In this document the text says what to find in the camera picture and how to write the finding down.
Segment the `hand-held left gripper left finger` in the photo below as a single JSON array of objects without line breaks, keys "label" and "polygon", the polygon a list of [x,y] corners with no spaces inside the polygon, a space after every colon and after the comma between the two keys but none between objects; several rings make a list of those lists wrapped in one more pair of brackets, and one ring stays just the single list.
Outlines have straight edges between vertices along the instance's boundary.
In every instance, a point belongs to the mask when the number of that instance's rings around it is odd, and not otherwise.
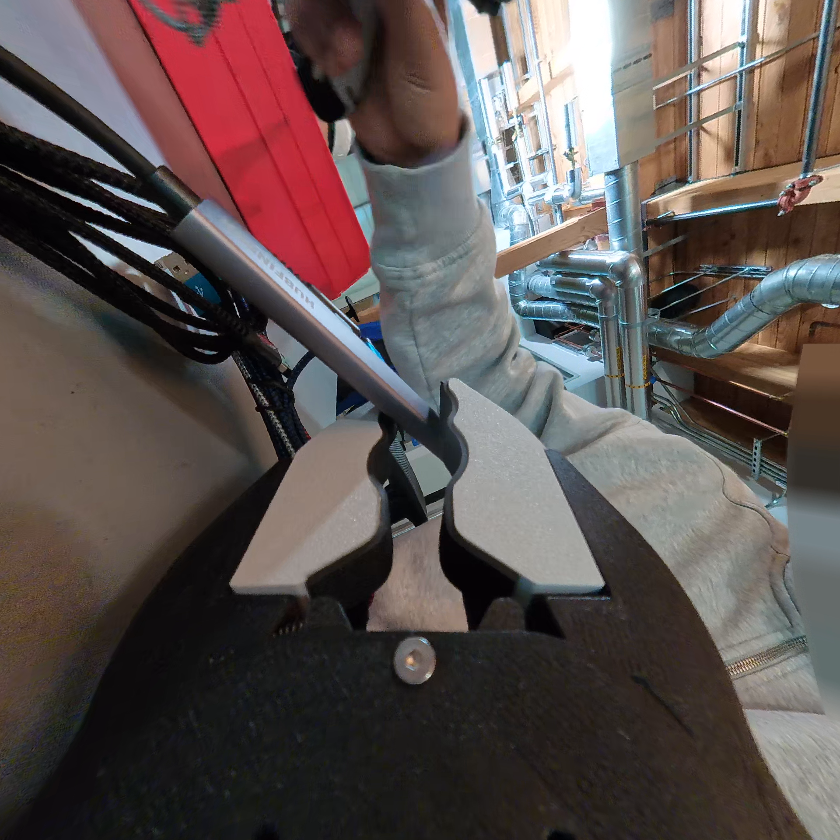
[{"label": "hand-held left gripper left finger", "polygon": [[392,570],[384,484],[395,427],[388,419],[340,419],[290,462],[234,572],[233,593],[287,596],[306,612],[328,597],[365,630],[373,596]]}]

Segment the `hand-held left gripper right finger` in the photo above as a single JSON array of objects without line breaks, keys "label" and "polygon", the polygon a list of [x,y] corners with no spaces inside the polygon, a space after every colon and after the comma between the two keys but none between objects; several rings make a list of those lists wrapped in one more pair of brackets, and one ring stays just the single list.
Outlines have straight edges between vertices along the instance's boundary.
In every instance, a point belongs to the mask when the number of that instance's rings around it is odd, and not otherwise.
[{"label": "hand-held left gripper right finger", "polygon": [[560,455],[514,415],[451,379],[440,387],[446,466],[439,559],[469,630],[491,604],[525,613],[551,596],[590,596],[606,583],[554,469]]}]

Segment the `grey metal USB hub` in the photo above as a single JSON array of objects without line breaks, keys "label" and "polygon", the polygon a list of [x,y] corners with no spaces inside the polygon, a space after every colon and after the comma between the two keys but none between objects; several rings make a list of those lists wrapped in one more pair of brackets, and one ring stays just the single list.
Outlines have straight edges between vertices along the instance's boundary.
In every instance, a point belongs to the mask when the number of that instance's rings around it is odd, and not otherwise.
[{"label": "grey metal USB hub", "polygon": [[462,459],[457,437],[329,299],[293,275],[215,202],[191,192],[167,202],[180,219],[172,236],[182,248],[424,445],[451,476],[457,474]]}]

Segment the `person's right forearm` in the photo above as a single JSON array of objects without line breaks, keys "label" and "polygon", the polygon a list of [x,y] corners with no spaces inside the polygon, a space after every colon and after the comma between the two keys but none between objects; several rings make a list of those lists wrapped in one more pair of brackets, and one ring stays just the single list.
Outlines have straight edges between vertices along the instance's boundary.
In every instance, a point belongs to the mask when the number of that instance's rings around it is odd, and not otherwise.
[{"label": "person's right forearm", "polygon": [[496,240],[477,197],[469,136],[421,165],[363,163],[385,345],[397,373],[433,409],[451,379],[508,411],[549,448],[581,448],[557,371],[519,348],[494,278]]}]

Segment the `person's right hand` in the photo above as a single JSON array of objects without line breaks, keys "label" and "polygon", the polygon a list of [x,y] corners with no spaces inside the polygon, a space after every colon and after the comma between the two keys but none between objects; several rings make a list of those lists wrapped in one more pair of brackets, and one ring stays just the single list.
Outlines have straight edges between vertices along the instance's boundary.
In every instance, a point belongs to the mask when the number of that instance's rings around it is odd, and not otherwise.
[{"label": "person's right hand", "polygon": [[[356,143],[380,165],[415,167],[446,156],[465,119],[443,20],[431,2],[371,5],[377,32],[361,99],[350,114]],[[363,61],[362,24],[350,2],[289,2],[287,14],[303,54],[328,79]]]}]

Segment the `red panel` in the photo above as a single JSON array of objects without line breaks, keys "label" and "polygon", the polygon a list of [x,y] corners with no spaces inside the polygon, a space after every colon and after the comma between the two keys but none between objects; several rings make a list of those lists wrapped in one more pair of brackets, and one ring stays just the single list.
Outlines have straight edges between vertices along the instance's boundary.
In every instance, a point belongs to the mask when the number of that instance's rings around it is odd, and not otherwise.
[{"label": "red panel", "polygon": [[201,45],[130,5],[249,232],[341,298],[370,249],[270,2],[223,2]]}]

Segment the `silver insulated pipe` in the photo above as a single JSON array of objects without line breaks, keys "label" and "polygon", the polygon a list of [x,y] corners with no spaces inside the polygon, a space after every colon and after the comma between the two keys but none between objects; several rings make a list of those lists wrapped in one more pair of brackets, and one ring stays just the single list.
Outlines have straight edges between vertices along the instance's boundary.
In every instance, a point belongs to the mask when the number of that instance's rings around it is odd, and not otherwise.
[{"label": "silver insulated pipe", "polygon": [[507,278],[520,319],[597,327],[609,407],[649,419],[646,277],[626,251],[577,249],[545,260],[552,276],[513,270]]}]

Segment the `blue USB adapter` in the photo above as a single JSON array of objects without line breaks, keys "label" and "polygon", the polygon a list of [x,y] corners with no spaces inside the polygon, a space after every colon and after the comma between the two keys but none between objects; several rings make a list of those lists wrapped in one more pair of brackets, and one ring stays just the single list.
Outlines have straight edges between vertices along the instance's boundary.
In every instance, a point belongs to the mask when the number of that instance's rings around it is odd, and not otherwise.
[{"label": "blue USB adapter", "polygon": [[169,253],[154,262],[154,265],[162,269],[170,277],[178,280],[184,286],[192,289],[203,299],[216,305],[221,303],[221,298],[215,287],[205,276],[186,259],[176,253]]}]

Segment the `light wooden beam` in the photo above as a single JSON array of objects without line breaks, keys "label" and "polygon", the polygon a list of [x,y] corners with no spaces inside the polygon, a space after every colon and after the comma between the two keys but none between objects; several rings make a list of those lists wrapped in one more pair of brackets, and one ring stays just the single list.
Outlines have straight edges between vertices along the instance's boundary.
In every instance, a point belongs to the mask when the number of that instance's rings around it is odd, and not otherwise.
[{"label": "light wooden beam", "polygon": [[601,206],[503,249],[497,255],[493,276],[506,277],[514,271],[525,269],[562,251],[574,249],[589,239],[606,233],[606,208]]}]

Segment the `long wooden ledge beam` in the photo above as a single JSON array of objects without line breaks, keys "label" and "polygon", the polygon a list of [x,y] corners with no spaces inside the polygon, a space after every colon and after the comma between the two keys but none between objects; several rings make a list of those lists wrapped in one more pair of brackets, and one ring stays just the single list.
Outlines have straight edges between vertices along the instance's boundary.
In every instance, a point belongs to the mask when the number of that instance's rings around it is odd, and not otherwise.
[{"label": "long wooden ledge beam", "polygon": [[796,186],[794,204],[816,205],[839,201],[839,156],[815,163],[815,172],[802,179],[800,163],[790,163],[693,183],[644,204],[648,225],[672,224],[694,218],[736,214],[751,209],[779,209],[782,193]]}]

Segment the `grey metal duct box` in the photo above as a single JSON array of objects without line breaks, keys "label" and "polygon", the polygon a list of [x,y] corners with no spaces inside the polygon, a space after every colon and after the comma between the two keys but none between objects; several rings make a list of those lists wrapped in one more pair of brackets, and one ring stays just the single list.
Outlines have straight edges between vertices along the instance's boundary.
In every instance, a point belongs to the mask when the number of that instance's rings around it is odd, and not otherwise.
[{"label": "grey metal duct box", "polygon": [[614,172],[655,148],[650,2],[589,3],[579,83],[590,173]]}]

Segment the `silver ventilation duct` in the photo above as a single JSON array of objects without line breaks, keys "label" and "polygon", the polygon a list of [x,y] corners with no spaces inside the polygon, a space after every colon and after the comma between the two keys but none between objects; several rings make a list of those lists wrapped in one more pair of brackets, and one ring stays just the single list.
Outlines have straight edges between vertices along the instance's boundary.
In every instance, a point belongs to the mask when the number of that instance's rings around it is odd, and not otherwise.
[{"label": "silver ventilation duct", "polygon": [[660,350],[702,360],[716,359],[803,305],[838,307],[839,255],[800,259],[769,273],[748,295],[704,328],[686,322],[652,320],[647,325],[647,340]]}]

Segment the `vertical spiral metal duct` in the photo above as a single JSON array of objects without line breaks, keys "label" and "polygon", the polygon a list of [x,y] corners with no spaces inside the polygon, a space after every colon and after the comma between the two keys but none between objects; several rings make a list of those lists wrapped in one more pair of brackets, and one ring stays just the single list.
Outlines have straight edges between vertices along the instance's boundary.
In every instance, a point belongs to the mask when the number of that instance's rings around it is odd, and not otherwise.
[{"label": "vertical spiral metal duct", "polygon": [[638,161],[604,174],[607,235],[611,250],[643,254],[642,205],[638,193]]}]

